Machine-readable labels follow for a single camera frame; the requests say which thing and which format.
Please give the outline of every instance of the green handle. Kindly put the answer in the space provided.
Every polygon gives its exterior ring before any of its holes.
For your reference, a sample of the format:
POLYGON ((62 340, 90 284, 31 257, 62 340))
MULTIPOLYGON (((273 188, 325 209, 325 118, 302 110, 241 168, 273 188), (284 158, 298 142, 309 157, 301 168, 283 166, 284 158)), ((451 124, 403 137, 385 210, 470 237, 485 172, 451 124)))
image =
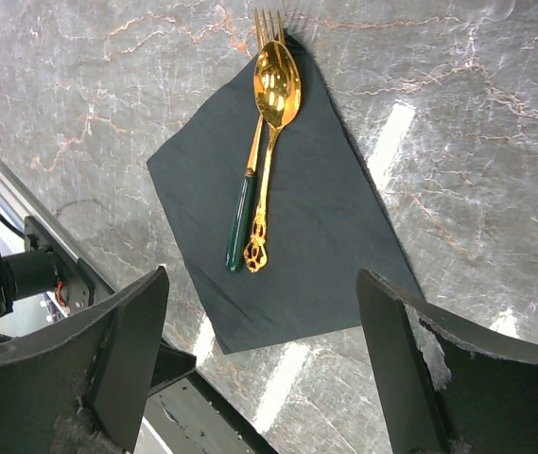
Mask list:
POLYGON ((243 265, 243 248, 246 246, 250 236, 250 225, 252 221, 252 206, 256 193, 256 175, 250 170, 246 170, 241 193, 237 201, 237 210, 234 213, 231 235, 229 236, 229 247, 225 263, 230 272, 238 272, 243 265))

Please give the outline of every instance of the cutlery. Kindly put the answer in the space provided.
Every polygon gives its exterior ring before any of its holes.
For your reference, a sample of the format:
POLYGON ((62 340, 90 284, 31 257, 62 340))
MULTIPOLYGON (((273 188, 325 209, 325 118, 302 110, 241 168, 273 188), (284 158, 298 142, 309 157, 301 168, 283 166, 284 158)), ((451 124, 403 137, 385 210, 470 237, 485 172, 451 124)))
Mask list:
MULTIPOLYGON (((258 10, 255 9, 254 21, 256 22, 256 39, 258 42, 258 54, 260 54, 264 39, 260 31, 260 21, 258 20, 258 10)), ((231 226, 231 234, 229 236, 229 245, 225 257, 227 270, 230 272, 238 272, 243 265, 243 247, 246 244, 248 234, 250 232, 250 222, 252 220, 252 206, 256 195, 256 163, 258 162, 258 149, 260 146, 260 135, 262 134, 262 115, 258 115, 258 123, 256 132, 253 135, 252 148, 250 149, 250 157, 248 165, 243 176, 243 184, 239 191, 237 206, 234 212, 233 224, 231 226)))
POLYGON ((270 162, 279 134, 300 109, 302 84, 296 63, 286 47, 281 14, 277 11, 278 35, 275 34, 272 15, 269 23, 262 11, 264 42, 254 70, 253 89, 256 105, 269 124, 269 145, 260 186, 260 199, 252 223, 250 242, 243 251, 248 270, 257 272, 267 264, 267 194, 269 191, 270 162))

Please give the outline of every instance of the dark napkin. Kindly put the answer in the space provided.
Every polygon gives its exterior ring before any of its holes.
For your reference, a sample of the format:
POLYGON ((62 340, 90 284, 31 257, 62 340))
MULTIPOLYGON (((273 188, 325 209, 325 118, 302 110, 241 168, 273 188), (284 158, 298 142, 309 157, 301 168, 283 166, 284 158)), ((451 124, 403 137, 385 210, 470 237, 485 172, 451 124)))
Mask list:
MULTIPOLYGON (((224 257, 258 120, 251 61, 148 160, 200 301, 225 353, 360 326, 355 281, 377 272, 419 294, 312 57, 288 37, 302 108, 277 141, 258 273, 224 257)), ((264 161, 269 131, 263 130, 264 161)), ((262 168, 258 168, 258 188, 262 168)))

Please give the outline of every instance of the gray marble surface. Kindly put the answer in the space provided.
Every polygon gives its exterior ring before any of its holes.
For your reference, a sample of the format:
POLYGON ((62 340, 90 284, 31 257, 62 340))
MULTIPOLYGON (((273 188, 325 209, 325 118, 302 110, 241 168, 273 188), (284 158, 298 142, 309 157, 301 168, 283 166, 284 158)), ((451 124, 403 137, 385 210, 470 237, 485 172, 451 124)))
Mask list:
POLYGON ((387 453, 360 328, 225 358, 146 159, 279 6, 429 302, 538 342, 538 1, 0 0, 2 159, 119 286, 166 263, 165 335, 281 452, 387 453))

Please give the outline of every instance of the ornate gold handle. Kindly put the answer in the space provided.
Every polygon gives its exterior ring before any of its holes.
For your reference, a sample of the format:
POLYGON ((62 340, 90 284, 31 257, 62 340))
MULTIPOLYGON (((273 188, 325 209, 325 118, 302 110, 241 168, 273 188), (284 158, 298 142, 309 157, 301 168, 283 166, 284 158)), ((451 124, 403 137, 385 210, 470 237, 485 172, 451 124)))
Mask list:
POLYGON ((272 151, 275 149, 277 137, 281 132, 281 128, 273 128, 270 123, 269 145, 267 146, 267 156, 265 156, 265 167, 262 173, 262 186, 260 186, 260 199, 256 205, 256 214, 253 217, 252 233, 250 234, 250 242, 243 250, 243 258, 246 261, 246 266, 251 272, 257 272, 267 264, 267 194, 269 192, 269 175, 270 161, 272 159, 272 151))
POLYGON ((243 250, 243 258, 251 272, 257 272, 267 264, 267 211, 258 207, 253 217, 250 242, 243 250))

